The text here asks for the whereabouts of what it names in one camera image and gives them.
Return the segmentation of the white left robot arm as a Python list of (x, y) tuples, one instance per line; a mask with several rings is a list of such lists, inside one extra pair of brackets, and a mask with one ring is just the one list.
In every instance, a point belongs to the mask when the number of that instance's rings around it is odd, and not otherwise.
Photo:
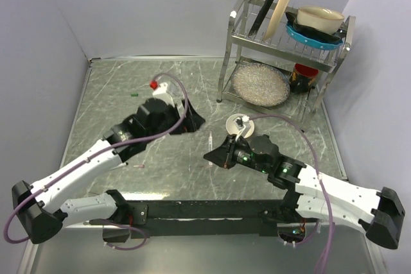
[(164, 135), (193, 133), (205, 119), (187, 99), (184, 113), (161, 99), (150, 98), (137, 112), (112, 126), (89, 150), (52, 175), (32, 184), (12, 187), (13, 207), (34, 244), (43, 243), (62, 228), (94, 219), (120, 224), (131, 214), (128, 202), (115, 189), (91, 198), (71, 199), (79, 188), (146, 149)]

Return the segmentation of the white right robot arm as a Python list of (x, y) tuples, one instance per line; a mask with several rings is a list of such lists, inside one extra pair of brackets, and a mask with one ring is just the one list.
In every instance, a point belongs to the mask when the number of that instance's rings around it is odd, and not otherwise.
[(268, 182), (291, 198), (281, 205), (287, 221), (306, 218), (345, 225), (380, 247), (398, 249), (405, 209), (393, 189), (368, 189), (319, 173), (281, 154), (267, 135), (249, 139), (228, 135), (204, 159), (224, 169), (240, 164), (266, 174)]

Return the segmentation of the white orange marker pen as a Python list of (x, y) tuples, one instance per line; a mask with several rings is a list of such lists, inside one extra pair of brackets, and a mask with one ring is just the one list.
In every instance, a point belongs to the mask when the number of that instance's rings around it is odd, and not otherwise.
[(208, 137), (208, 152), (211, 152), (213, 150), (213, 134), (212, 132), (209, 132), (209, 137)]

